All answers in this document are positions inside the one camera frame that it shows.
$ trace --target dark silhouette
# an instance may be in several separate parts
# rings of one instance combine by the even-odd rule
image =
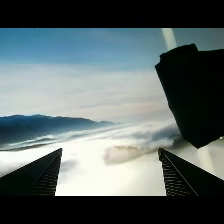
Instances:
[[[185,140],[200,148],[224,135],[224,50],[195,44],[160,55],[155,66]]]
[[[224,196],[224,181],[160,148],[167,196]]]
[[[0,178],[0,196],[54,196],[61,164],[58,149]]]
[[[67,131],[87,130],[113,125],[84,118],[14,115],[0,117],[0,144],[16,143]]]

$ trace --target black cloth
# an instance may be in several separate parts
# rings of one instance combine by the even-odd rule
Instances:
[[[196,148],[224,135],[224,50],[195,44],[160,55],[155,66],[183,138]]]

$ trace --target mountain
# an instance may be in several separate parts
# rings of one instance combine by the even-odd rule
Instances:
[[[85,118],[51,117],[45,115],[0,117],[0,144],[15,143],[44,135],[88,130],[114,124],[108,121],[95,122]]]

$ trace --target blue sky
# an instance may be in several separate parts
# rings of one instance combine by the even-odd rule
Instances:
[[[224,29],[173,29],[178,46],[224,48]],[[169,115],[155,73],[160,28],[0,29],[0,116],[133,121]]]

